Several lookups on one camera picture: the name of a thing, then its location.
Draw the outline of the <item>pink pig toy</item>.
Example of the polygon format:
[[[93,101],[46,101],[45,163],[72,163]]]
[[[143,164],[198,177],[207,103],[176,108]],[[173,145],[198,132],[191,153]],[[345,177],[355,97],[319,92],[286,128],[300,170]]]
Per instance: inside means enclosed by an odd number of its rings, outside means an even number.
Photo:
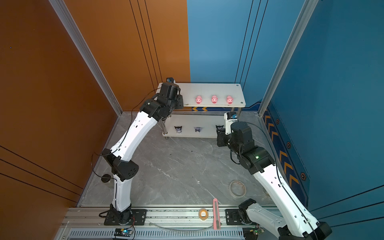
[[[234,99],[233,99],[232,96],[227,96],[227,100],[226,101],[227,101],[228,105],[231,105],[233,103]]]
[[[197,96],[196,97],[196,104],[200,105],[202,103],[202,101],[203,101],[202,96]]]
[[[211,102],[213,104],[216,104],[218,102],[218,97],[216,95],[213,95],[212,98],[211,98]]]

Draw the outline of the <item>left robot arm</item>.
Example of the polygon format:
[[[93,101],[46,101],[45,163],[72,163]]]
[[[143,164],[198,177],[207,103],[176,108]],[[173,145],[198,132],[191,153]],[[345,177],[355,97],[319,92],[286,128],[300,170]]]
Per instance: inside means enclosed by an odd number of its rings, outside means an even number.
[[[179,85],[165,82],[160,91],[143,102],[129,129],[111,149],[104,149],[102,157],[110,165],[114,181],[114,198],[107,211],[107,218],[113,224],[131,225],[134,220],[131,203],[131,189],[139,165],[132,157],[147,133],[159,122],[165,120],[174,110],[184,107]]]

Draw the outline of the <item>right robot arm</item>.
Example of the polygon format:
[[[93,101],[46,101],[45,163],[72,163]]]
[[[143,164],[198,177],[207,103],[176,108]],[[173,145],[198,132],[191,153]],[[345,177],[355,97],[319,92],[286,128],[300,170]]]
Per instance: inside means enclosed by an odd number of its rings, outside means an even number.
[[[217,134],[218,146],[228,147],[237,155],[240,165],[264,187],[281,213],[277,216],[247,200],[239,206],[244,223],[257,223],[280,240],[324,240],[332,233],[326,222],[318,221],[300,202],[270,153],[255,145],[247,123],[227,120]]]

